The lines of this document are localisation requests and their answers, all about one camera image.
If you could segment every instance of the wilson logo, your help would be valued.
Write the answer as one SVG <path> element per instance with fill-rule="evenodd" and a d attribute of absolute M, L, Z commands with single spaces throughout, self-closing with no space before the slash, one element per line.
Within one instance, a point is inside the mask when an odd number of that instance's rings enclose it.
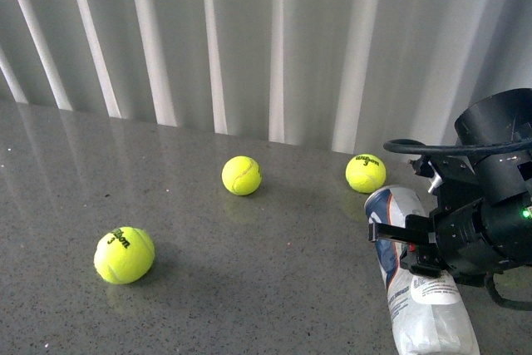
<path fill-rule="evenodd" d="M 374 160 L 372 158 L 369 158 L 369 157 L 367 157 L 365 155 L 359 155 L 358 157 L 355 158 L 355 160 L 364 160 L 364 166 L 367 166 L 370 162 L 372 164 L 375 164 L 376 166 L 380 165 L 379 161 L 376 161 L 376 160 Z"/>
<path fill-rule="evenodd" d="M 111 244 L 113 241 L 118 240 L 122 243 L 122 246 L 125 249 L 127 249 L 130 246 L 131 243 L 127 241 L 127 239 L 124 237 L 124 232 L 122 231 L 122 229 L 120 228 L 115 229 L 111 233 L 115 237 L 111 237 L 111 239 L 107 242 L 108 244 Z"/>

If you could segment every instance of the speckled stone surface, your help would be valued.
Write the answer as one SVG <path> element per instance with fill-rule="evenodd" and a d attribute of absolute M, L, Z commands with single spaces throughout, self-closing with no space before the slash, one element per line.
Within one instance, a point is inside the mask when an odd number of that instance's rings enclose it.
<path fill-rule="evenodd" d="M 221 183 L 235 155 L 264 174 L 247 197 Z M 349 159 L 0 102 L 0 353 L 396 354 Z M 425 180 L 388 169 L 431 209 Z M 93 256 L 125 225 L 156 261 L 113 286 Z M 530 298 L 525 273 L 501 287 Z M 532 314 L 460 290 L 483 354 L 532 353 Z"/>

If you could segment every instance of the tennis ball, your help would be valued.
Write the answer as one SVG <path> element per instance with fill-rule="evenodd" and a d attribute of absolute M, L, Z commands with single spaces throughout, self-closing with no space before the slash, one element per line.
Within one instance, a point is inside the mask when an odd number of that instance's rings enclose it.
<path fill-rule="evenodd" d="M 227 161 L 222 170 L 225 188 L 235 195 L 250 195 L 259 187 L 262 179 L 259 164 L 245 155 Z"/>
<path fill-rule="evenodd" d="M 94 266 L 106 282 L 128 284 L 144 276 L 154 259 L 150 236 L 142 229 L 125 227 L 103 236 L 94 254 Z"/>
<path fill-rule="evenodd" d="M 386 167 L 374 155 L 356 155 L 347 164 L 346 179 L 354 190 L 365 194 L 372 193 L 384 185 Z"/>

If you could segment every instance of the plastic water bottle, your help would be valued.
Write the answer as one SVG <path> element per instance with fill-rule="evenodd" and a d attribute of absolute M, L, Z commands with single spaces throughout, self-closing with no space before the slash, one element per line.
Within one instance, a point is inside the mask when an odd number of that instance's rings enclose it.
<path fill-rule="evenodd" d="M 387 186 L 364 205 L 370 223 L 405 227 L 409 214 L 426 216 L 417 194 Z M 399 266 L 403 245 L 376 243 L 382 279 L 387 289 L 393 338 L 400 355 L 479 355 L 469 315 L 452 276 L 438 279 L 413 275 Z"/>

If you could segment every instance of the black cable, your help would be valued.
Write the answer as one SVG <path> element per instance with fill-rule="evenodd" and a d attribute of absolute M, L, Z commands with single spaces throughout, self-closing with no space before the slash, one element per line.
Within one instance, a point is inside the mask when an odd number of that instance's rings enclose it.
<path fill-rule="evenodd" d="M 392 153 L 418 155 L 493 155 L 532 149 L 532 138 L 494 145 L 424 145 L 420 141 L 397 139 L 384 143 Z"/>
<path fill-rule="evenodd" d="M 513 299 L 506 299 L 500 296 L 499 292 L 495 288 L 495 281 L 493 274 L 485 274 L 484 285 L 491 299 L 494 303 L 500 305 L 503 308 L 513 309 L 515 311 L 532 311 L 532 302 L 530 301 L 514 301 Z"/>

